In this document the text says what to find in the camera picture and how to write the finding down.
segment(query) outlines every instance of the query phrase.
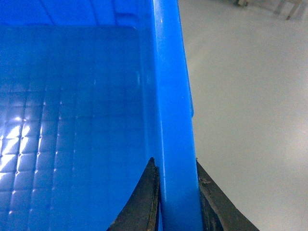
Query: blue plastic bin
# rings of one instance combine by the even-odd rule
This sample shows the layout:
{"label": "blue plastic bin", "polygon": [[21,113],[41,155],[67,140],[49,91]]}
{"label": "blue plastic bin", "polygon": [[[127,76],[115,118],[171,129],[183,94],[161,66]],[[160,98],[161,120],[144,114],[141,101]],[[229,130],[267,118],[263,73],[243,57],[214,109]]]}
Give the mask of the blue plastic bin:
{"label": "blue plastic bin", "polygon": [[0,230],[105,230],[150,157],[202,230],[176,0],[0,1]]}

